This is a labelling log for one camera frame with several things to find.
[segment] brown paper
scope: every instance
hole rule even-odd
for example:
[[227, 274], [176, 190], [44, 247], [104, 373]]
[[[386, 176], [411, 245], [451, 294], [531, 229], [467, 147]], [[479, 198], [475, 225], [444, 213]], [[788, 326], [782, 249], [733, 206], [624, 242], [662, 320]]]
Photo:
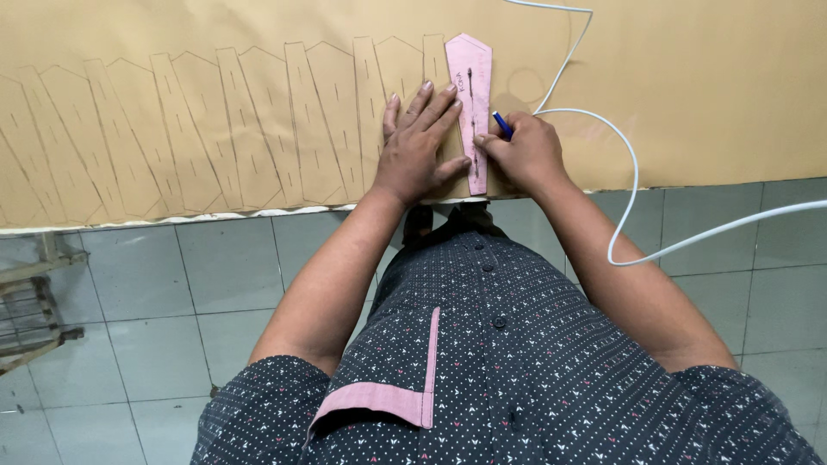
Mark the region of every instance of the brown paper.
[[[612, 121], [642, 187], [827, 175], [823, 2], [577, 6], [594, 20], [547, 108]], [[586, 22], [500, 0], [7, 0], [0, 15], [0, 228], [354, 202], [385, 100], [446, 84], [445, 40], [490, 45], [491, 109], [532, 112]], [[631, 185], [606, 125], [543, 118], [581, 188]], [[440, 160], [458, 150], [449, 134]], [[488, 195], [511, 192], [490, 164]]]

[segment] pink pocket trim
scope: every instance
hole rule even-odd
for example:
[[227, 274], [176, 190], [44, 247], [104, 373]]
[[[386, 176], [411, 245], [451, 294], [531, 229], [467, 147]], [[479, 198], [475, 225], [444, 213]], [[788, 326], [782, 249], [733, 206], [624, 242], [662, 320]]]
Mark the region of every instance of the pink pocket trim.
[[431, 429], [433, 427], [433, 388], [437, 379], [438, 334], [439, 307], [431, 313], [428, 364], [425, 367], [425, 387], [422, 392], [377, 382], [356, 382], [342, 386], [328, 394], [319, 406], [308, 428], [308, 443], [313, 437], [313, 426], [316, 422], [334, 410], [361, 408], [388, 412], [420, 428]]

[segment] hand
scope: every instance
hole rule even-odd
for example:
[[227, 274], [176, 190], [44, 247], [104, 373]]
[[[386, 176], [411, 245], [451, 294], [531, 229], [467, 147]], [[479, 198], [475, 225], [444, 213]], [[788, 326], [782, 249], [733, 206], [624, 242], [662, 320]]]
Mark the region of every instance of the hand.
[[437, 166], [437, 148], [457, 123], [462, 102], [456, 100], [457, 87], [453, 84], [428, 105], [432, 93], [433, 83], [423, 84], [398, 126], [396, 117], [401, 102], [394, 93], [382, 121], [385, 149], [370, 189], [392, 194], [405, 207], [416, 204], [471, 165], [471, 160], [463, 156]]
[[502, 130], [496, 127], [491, 134], [474, 137], [474, 144], [485, 150], [517, 187], [536, 198], [544, 187], [571, 183], [554, 126], [523, 112], [509, 113], [505, 121], [514, 130], [510, 142], [500, 138]]

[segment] patterned shirt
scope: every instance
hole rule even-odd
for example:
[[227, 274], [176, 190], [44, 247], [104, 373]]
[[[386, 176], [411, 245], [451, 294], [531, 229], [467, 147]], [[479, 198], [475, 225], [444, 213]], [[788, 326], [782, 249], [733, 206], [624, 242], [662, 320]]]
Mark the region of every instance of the patterned shirt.
[[666, 372], [538, 254], [452, 214], [388, 267], [332, 378], [250, 365], [192, 463], [822, 462], [760, 381]]

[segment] shirt placket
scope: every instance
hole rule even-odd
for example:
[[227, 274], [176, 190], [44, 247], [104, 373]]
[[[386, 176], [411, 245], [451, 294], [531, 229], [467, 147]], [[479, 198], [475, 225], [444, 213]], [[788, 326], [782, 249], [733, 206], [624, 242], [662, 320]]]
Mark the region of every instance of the shirt placket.
[[483, 369], [485, 370], [486, 396], [489, 402], [489, 420], [494, 445], [495, 463], [517, 463], [519, 439], [522, 432], [522, 412], [517, 394], [523, 385], [523, 370], [513, 344], [509, 340], [513, 310], [510, 300], [498, 300], [504, 293], [497, 283], [505, 285], [503, 264], [494, 254], [493, 243], [485, 236], [473, 232], [464, 235], [464, 244], [471, 256], [473, 272], [479, 286], [479, 315], [482, 321]]

